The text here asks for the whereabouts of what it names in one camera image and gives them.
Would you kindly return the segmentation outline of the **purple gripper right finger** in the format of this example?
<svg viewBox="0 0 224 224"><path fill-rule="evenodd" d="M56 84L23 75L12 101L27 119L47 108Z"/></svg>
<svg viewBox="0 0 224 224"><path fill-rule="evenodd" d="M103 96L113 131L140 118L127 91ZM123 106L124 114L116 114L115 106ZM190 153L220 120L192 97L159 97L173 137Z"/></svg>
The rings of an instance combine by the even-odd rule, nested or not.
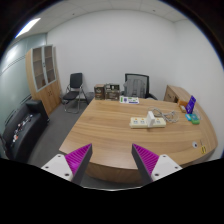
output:
<svg viewBox="0 0 224 224"><path fill-rule="evenodd" d="M132 145L132 156L140 172L143 185L147 185L182 169L168 155L157 155L137 144Z"/></svg>

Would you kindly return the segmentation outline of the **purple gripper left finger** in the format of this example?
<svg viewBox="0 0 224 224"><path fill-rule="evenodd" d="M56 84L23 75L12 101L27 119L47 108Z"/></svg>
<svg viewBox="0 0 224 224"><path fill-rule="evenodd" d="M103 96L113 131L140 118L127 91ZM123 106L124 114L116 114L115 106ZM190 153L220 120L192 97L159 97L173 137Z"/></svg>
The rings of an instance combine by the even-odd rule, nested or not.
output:
<svg viewBox="0 0 224 224"><path fill-rule="evenodd" d="M57 154L42 169L79 185L91 156L92 145L87 144L67 155Z"/></svg>

